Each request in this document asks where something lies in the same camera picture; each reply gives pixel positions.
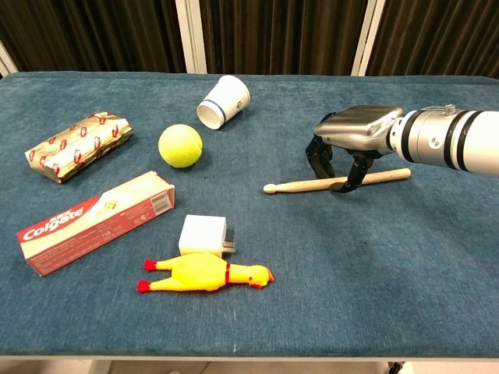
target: wooden drumstick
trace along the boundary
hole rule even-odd
[[[370,185],[373,183],[398,181],[400,179],[407,178],[411,178],[410,169],[395,169],[366,174],[362,184]],[[313,179],[310,181],[288,182],[281,185],[270,184],[264,186],[264,191],[266,193],[320,191],[323,189],[329,189],[329,187],[333,183],[344,183],[346,179],[347,177],[336,177],[327,179]]]

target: barcode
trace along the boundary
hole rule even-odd
[[[153,204],[156,215],[163,213],[170,207],[170,200],[168,200],[168,194],[166,192],[153,197],[150,202]]]

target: white pole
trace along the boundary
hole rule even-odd
[[[3,76],[7,76],[12,72],[18,72],[17,67],[14,65],[14,62],[12,62],[12,59],[3,46],[2,41],[0,41],[0,73]]]
[[[385,0],[368,0],[367,2],[366,14],[364,15],[356,56],[353,61],[352,76],[366,75],[377,30],[383,15],[384,2]]]
[[[206,74],[199,0],[175,0],[187,72]]]

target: dark curtain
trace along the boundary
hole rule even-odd
[[[173,0],[2,0],[0,40],[19,71],[186,71]]]
[[[200,0],[207,71],[349,75],[367,0]]]
[[[499,1],[387,0],[366,74],[499,78]]]

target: white charger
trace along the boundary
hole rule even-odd
[[[181,255],[209,252],[222,257],[224,252],[234,252],[234,243],[225,241],[227,220],[225,217],[187,214],[180,234]]]

